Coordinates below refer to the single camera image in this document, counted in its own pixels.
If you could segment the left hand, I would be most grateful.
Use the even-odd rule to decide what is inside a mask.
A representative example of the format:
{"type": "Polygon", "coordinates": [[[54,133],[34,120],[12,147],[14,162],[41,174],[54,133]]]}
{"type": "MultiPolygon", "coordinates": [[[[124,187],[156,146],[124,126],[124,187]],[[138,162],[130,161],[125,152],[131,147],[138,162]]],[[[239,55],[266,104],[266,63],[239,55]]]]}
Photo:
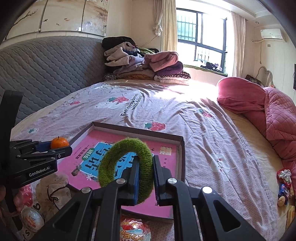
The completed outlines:
{"type": "MultiPolygon", "coordinates": [[[[18,190],[18,193],[13,198],[14,206],[16,208],[16,211],[13,212],[13,216],[19,215],[24,207],[23,195],[22,195],[23,190],[24,190],[24,188],[21,187],[18,190]]],[[[3,201],[5,196],[6,196],[6,188],[5,188],[5,186],[1,185],[0,200],[3,201]]]]}

